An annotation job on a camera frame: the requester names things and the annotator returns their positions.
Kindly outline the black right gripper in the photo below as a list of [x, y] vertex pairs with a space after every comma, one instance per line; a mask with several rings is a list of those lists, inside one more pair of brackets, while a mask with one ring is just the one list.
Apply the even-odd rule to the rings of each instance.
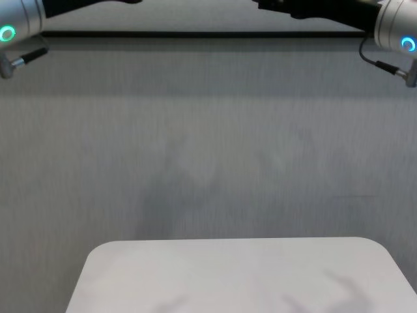
[[[253, 0], [260, 10], [279, 12], [292, 18], [302, 18], [300, 1], [293, 0]], [[365, 32], [372, 32], [382, 5], [376, 1], [303, 1], [306, 18], [322, 18], [353, 27]]]

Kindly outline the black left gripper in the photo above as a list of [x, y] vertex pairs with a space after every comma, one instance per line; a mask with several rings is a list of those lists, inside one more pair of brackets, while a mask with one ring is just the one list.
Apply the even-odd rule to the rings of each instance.
[[[115, 0], [127, 4], [137, 4], [141, 0]], [[105, 2], [105, 0], [42, 0], [44, 12], [47, 18], [66, 14], [81, 8], [85, 8], [97, 3]]]

